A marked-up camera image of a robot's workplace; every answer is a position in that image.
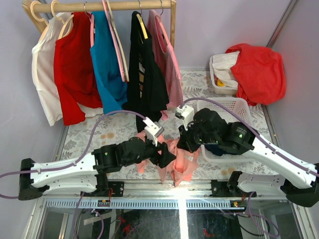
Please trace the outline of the salmon pink t-shirt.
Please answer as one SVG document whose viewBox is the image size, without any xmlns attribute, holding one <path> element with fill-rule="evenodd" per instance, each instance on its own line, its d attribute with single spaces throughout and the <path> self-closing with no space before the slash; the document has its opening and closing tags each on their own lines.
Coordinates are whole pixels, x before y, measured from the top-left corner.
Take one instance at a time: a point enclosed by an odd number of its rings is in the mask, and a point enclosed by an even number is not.
<svg viewBox="0 0 319 239">
<path fill-rule="evenodd" d="M 165 139 L 163 135 L 158 137 L 158 142 L 165 142 L 168 145 L 169 152 L 176 156 L 176 159 L 167 167 L 158 167 L 158 174 L 162 183 L 165 181 L 166 176 L 170 174 L 174 186 L 178 186 L 182 181 L 191 181 L 194 171 L 199 167 L 197 161 L 201 152 L 200 148 L 193 153 L 180 149 L 177 147 L 178 141 L 179 138 Z"/>
</svg>

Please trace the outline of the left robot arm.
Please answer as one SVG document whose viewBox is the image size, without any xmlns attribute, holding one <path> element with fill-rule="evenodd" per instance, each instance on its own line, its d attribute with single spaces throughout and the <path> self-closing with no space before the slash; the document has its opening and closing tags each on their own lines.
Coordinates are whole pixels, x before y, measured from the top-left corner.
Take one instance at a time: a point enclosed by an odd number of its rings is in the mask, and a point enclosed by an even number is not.
<svg viewBox="0 0 319 239">
<path fill-rule="evenodd" d="M 91 197 L 106 196 L 109 193 L 108 173 L 119 172 L 123 167 L 147 159 L 159 168 L 165 168 L 175 158 L 165 142 L 153 144 L 147 138 L 138 137 L 102 146 L 80 159 L 36 163 L 27 158 L 20 166 L 18 199 L 27 201 L 44 195 L 80 193 Z"/>
</svg>

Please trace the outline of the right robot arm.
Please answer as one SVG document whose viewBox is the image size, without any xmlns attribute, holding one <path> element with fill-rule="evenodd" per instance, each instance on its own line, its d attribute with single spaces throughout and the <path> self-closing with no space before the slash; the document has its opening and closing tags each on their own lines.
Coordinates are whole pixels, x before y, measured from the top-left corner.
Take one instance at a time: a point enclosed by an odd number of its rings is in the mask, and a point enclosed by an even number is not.
<svg viewBox="0 0 319 239">
<path fill-rule="evenodd" d="M 312 207 L 319 201 L 317 164 L 296 158 L 273 145 L 245 122 L 227 123 L 208 108 L 195 112 L 192 107 L 183 106 L 176 109 L 175 116 L 183 120 L 178 128 L 178 148 L 195 152 L 205 146 L 217 156 L 244 155 L 277 172 L 273 176 L 257 176 L 236 171 L 227 184 L 233 194 L 285 195 L 290 202 L 303 207 Z"/>
</svg>

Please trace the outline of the beige empty hanger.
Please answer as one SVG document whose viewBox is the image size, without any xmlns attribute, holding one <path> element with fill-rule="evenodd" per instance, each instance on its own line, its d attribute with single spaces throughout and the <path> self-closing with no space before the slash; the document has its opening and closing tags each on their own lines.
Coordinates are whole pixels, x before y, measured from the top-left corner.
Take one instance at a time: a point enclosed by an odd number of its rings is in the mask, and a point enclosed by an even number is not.
<svg viewBox="0 0 319 239">
<path fill-rule="evenodd" d="M 116 29 L 116 25 L 115 25 L 112 9 L 110 6 L 110 2 L 108 0 L 106 0 L 106 4 L 108 7 L 108 13 L 109 13 L 110 20 L 111 20 L 111 26 L 112 26 L 113 32 L 115 34 L 116 46 L 117 46 L 117 48 L 119 50 L 119 54 L 120 54 L 121 63 L 119 63 L 119 66 L 120 66 L 122 73 L 123 73 L 123 81 L 129 82 L 130 80 L 129 80 L 128 67 L 127 67 L 127 63 L 126 63 L 126 59 L 125 59 L 125 54 L 124 54 L 124 50 L 123 50 L 123 47 L 122 47 L 122 44 L 121 44 L 121 41 L 120 41 L 120 38 L 119 38 L 119 35 L 117 32 L 117 29 Z"/>
</svg>

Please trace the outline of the orange-red t-shirt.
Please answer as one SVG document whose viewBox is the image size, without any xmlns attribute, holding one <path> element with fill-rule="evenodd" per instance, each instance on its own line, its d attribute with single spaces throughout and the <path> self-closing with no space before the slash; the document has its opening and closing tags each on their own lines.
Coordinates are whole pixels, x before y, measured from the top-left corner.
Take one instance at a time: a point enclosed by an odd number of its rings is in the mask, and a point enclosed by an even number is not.
<svg viewBox="0 0 319 239">
<path fill-rule="evenodd" d="M 230 68 L 238 82 L 238 98 L 249 106 L 270 105 L 286 94 L 286 76 L 280 53 L 264 46 L 246 43 L 229 47 L 225 53 L 238 52 L 237 61 Z"/>
</svg>

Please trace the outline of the red hanging t-shirt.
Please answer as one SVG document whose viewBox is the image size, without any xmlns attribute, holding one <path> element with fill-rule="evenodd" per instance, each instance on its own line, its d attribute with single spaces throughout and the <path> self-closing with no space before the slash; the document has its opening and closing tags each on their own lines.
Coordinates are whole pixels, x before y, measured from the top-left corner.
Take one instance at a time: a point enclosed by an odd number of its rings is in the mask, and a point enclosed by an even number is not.
<svg viewBox="0 0 319 239">
<path fill-rule="evenodd" d="M 72 21 L 70 33 L 56 41 L 53 63 L 65 126 L 85 120 L 81 105 L 92 109 L 102 107 L 90 53 L 89 16 L 75 12 Z"/>
</svg>

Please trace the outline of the yellow hanger with black shirt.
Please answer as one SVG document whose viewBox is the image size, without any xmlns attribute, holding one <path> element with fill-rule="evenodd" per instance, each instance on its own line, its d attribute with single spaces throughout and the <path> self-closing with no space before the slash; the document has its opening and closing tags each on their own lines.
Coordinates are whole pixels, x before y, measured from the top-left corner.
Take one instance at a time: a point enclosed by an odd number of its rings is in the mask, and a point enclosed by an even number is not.
<svg viewBox="0 0 319 239">
<path fill-rule="evenodd" d="M 143 43 L 144 40 L 148 39 L 148 33 L 147 33 L 147 29 L 145 27 L 145 24 L 144 24 L 144 21 L 142 18 L 142 5 L 141 5 L 140 0 L 138 0 L 138 3 L 139 3 L 139 7 L 140 7 L 140 13 L 138 13 L 136 15 L 136 17 L 137 17 L 139 24 L 140 24 L 140 27 L 141 27 L 142 34 L 140 35 L 140 39 L 141 39 L 141 43 Z"/>
</svg>

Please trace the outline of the pink hanger with blue shirt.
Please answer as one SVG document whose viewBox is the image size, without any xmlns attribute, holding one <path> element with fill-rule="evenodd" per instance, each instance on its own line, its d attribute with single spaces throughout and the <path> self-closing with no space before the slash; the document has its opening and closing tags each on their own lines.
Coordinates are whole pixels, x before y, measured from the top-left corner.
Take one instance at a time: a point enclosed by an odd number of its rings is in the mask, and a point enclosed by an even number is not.
<svg viewBox="0 0 319 239">
<path fill-rule="evenodd" d="M 94 34 L 95 34 L 95 28 L 94 28 L 94 15 L 87 12 L 86 8 L 87 2 L 84 2 L 84 13 L 90 20 L 90 46 L 93 47 L 94 45 Z"/>
</svg>

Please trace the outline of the white hanging t-shirt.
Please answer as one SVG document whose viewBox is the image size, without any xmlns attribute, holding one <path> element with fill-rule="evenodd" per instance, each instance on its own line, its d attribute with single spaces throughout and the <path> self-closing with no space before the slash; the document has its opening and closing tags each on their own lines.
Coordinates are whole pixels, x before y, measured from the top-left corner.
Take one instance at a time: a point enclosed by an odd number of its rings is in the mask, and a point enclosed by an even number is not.
<svg viewBox="0 0 319 239">
<path fill-rule="evenodd" d="M 32 79 L 50 126 L 62 118 L 60 98 L 53 74 L 55 45 L 62 26 L 62 21 L 50 19 L 46 31 L 32 49 Z"/>
</svg>

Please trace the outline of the beige hanger with red shirt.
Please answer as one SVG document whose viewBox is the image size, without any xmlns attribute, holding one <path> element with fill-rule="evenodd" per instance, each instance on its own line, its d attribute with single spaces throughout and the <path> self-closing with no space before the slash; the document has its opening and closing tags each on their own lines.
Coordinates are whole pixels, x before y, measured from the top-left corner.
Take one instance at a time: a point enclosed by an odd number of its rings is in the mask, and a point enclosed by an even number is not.
<svg viewBox="0 0 319 239">
<path fill-rule="evenodd" d="M 54 40 L 66 37 L 73 27 L 74 14 L 70 12 L 56 13 L 55 5 L 58 3 L 58 0 L 53 0 L 50 4 L 51 13 L 53 15 L 53 18 L 50 20 L 50 30 Z"/>
</svg>

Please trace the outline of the beige hanger far left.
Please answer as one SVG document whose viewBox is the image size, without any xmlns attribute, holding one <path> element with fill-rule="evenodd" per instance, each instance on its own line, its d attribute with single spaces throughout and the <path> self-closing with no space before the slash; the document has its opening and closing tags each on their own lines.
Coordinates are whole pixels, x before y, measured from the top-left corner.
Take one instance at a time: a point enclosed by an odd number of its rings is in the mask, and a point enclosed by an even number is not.
<svg viewBox="0 0 319 239">
<path fill-rule="evenodd" d="M 35 14 L 35 12 L 34 12 L 34 7 L 35 7 L 36 5 L 39 5 L 39 4 L 41 4 L 41 2 L 38 1 L 38 0 L 34 0 L 34 1 L 32 1 L 31 4 L 30 4 L 30 12 L 31 12 L 32 17 L 37 21 L 37 23 L 44 23 L 44 24 L 45 24 L 45 28 L 44 28 L 44 30 L 43 30 L 42 33 L 41 33 L 41 36 L 40 36 L 40 38 L 39 38 L 38 43 L 44 39 L 45 35 L 47 34 L 47 32 L 48 32 L 48 30 L 49 30 L 49 21 L 46 20 L 45 18 L 40 18 L 40 17 L 38 17 L 38 16 Z"/>
</svg>

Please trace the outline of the navy blue folded garment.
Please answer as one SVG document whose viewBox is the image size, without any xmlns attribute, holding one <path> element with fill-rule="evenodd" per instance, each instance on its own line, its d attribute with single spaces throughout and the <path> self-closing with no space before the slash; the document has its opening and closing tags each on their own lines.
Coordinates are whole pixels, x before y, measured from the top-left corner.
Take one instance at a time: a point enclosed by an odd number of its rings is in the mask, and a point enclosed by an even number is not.
<svg viewBox="0 0 319 239">
<path fill-rule="evenodd" d="M 216 156 L 222 156 L 225 154 L 225 151 L 223 149 L 220 149 L 219 145 L 217 144 L 207 144 L 205 145 L 205 149 Z"/>
</svg>

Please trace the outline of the white perforated plastic basket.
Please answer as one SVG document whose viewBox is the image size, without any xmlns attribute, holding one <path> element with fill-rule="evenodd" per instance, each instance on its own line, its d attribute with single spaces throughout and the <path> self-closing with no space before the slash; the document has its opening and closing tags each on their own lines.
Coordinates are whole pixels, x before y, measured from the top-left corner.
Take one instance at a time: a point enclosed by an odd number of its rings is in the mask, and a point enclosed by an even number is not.
<svg viewBox="0 0 319 239">
<path fill-rule="evenodd" d="M 244 120 L 249 126 L 254 128 L 252 116 L 248 107 L 248 104 L 245 100 L 234 98 L 234 97 L 218 97 L 218 98 L 209 98 L 210 100 L 213 100 L 225 108 L 229 109 L 232 113 L 240 117 L 242 120 Z M 197 101 L 196 104 L 196 112 L 203 109 L 208 108 L 210 110 L 216 111 L 222 119 L 224 119 L 227 123 L 230 122 L 236 122 L 238 121 L 234 116 L 232 116 L 230 113 L 228 113 L 223 108 L 207 102 L 207 101 Z M 203 155 L 203 158 L 211 163 L 243 163 L 243 162 L 249 162 L 254 161 L 253 158 L 247 157 L 246 155 L 230 155 L 230 154 L 224 154 L 222 156 L 217 156 L 213 153 L 211 153 L 209 150 L 205 148 L 204 145 L 201 146 L 201 153 Z"/>
</svg>

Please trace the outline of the white garment in basket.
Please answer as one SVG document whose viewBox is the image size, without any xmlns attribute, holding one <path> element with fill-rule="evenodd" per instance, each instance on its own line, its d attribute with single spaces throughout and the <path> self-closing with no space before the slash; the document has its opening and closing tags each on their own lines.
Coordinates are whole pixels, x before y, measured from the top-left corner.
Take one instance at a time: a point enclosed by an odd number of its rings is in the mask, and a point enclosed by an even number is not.
<svg viewBox="0 0 319 239">
<path fill-rule="evenodd" d="M 213 69 L 215 75 L 227 86 L 237 88 L 238 82 L 231 72 L 235 66 L 240 51 L 216 54 L 213 56 Z"/>
</svg>

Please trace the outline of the aluminium frame rail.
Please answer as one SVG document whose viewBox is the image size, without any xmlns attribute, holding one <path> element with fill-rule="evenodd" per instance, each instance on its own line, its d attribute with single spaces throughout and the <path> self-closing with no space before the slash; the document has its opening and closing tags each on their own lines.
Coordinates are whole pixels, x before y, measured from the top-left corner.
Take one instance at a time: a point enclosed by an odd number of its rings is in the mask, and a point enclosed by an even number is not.
<svg viewBox="0 0 319 239">
<path fill-rule="evenodd" d="M 78 197 L 84 194 L 91 198 L 171 198 L 213 197 L 244 198 L 253 194 L 256 198 L 285 199 L 284 179 L 278 175 L 244 177 L 237 185 L 225 180 L 194 180 L 175 186 L 173 182 L 159 180 L 110 180 L 98 183 L 92 178 L 73 178 L 47 182 L 36 189 L 45 197 Z"/>
</svg>

